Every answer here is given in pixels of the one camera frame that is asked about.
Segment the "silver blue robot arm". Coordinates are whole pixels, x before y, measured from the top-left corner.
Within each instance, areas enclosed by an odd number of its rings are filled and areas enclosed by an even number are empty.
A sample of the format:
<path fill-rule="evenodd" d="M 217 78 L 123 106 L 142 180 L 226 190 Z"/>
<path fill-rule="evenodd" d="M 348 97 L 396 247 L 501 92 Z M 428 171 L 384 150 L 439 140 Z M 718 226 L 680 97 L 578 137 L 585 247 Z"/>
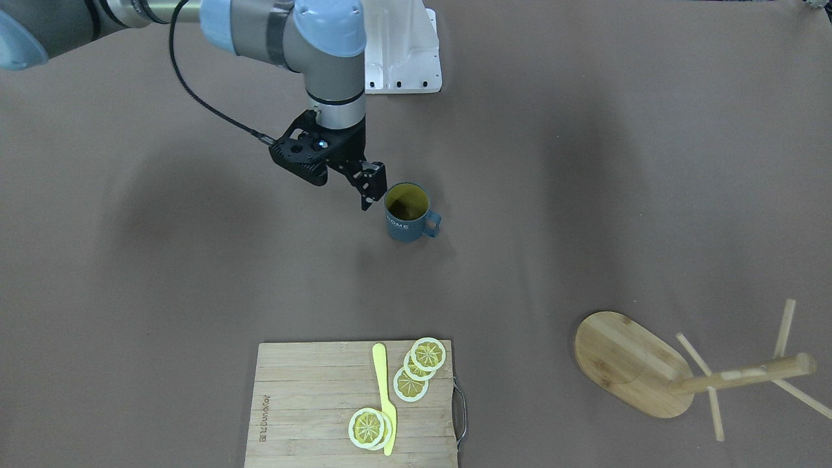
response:
<path fill-rule="evenodd" d="M 3 1 L 2 68 L 18 71 L 122 30 L 198 23 L 215 47 L 299 73 L 308 109 L 268 136 L 222 119 L 268 146 L 274 163 L 316 187 L 346 177 L 367 210 L 387 192 L 385 166 L 365 157 L 365 9 L 359 1 Z"/>

